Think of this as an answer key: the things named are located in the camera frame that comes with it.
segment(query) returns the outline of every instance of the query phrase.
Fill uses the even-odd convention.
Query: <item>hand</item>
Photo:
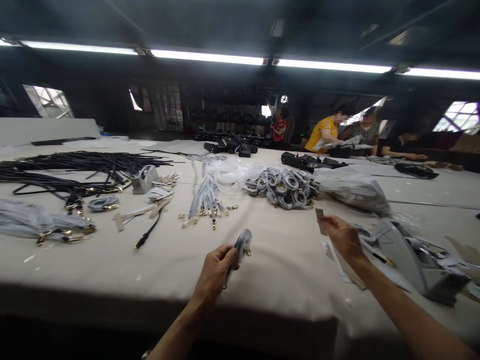
[[[337,216],[319,217],[317,222],[326,231],[341,257],[349,264],[367,259],[360,245],[359,234],[351,224]]]
[[[222,245],[208,253],[191,300],[212,309],[222,292],[227,271],[236,258],[237,249],[232,244]]]

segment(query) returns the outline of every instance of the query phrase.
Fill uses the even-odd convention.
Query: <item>ceiling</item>
[[[478,0],[2,0],[0,36],[479,70],[479,14]]]

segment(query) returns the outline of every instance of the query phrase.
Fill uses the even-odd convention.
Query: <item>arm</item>
[[[330,129],[322,129],[321,131],[321,139],[326,143],[336,143],[338,139],[332,135]]]
[[[417,359],[478,359],[468,346],[370,263],[353,226],[336,216],[319,218],[318,223],[328,233],[335,249],[365,282]]]
[[[277,112],[275,111],[275,108],[272,106],[272,104],[270,103],[270,101],[267,99],[266,100],[266,103],[268,104],[268,108],[270,109],[270,112],[272,113],[272,115],[277,115]]]
[[[416,160],[417,159],[416,154],[411,154],[411,153],[407,153],[407,152],[390,151],[389,146],[382,146],[381,147],[381,155],[382,156],[389,156],[389,157],[407,158],[407,159],[411,159],[411,160]]]
[[[207,254],[190,301],[153,348],[148,360],[177,360],[187,357],[202,320],[215,307],[227,271],[236,257],[237,249],[232,244],[222,245]]]
[[[270,124],[270,129],[273,131],[273,133],[277,136],[283,136],[285,133],[286,126],[281,126],[280,129],[276,130],[275,126],[273,124]]]

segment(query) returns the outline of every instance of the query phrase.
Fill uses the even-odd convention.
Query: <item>red shirt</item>
[[[280,116],[278,116],[276,118],[275,124],[273,125],[273,128],[281,133],[280,136],[276,133],[273,133],[273,141],[282,141],[284,139],[285,129],[287,128],[287,122],[285,121],[285,119],[282,119]]]

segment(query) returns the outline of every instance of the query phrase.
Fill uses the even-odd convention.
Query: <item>window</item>
[[[378,101],[377,101],[376,103],[374,103],[372,106],[367,107],[365,110],[360,111],[358,114],[353,115],[352,117],[348,118],[348,120],[347,120],[346,122],[342,122],[340,125],[347,126],[347,125],[356,123],[357,121],[360,121],[360,120],[362,119],[362,116],[365,114],[365,112],[366,112],[368,109],[373,108],[374,106],[380,105],[381,102],[382,102],[381,99],[378,100]]]
[[[23,88],[42,118],[75,117],[63,91],[31,85],[23,85]]]
[[[162,123],[161,130],[182,132],[184,130],[184,115],[180,102],[179,83],[176,81],[162,82],[159,88],[166,120],[166,123]]]
[[[269,108],[268,105],[263,105],[263,106],[261,107],[261,114],[262,114],[263,116],[266,116],[267,118],[268,118],[270,115],[272,115],[272,112],[270,111],[270,108]]]
[[[146,86],[130,84],[128,91],[130,93],[131,104],[133,105],[134,110],[144,113],[152,112],[149,90]]]
[[[476,102],[452,102],[433,129],[434,132],[454,133],[462,130],[465,130],[465,134],[476,134],[479,130],[479,112]]]

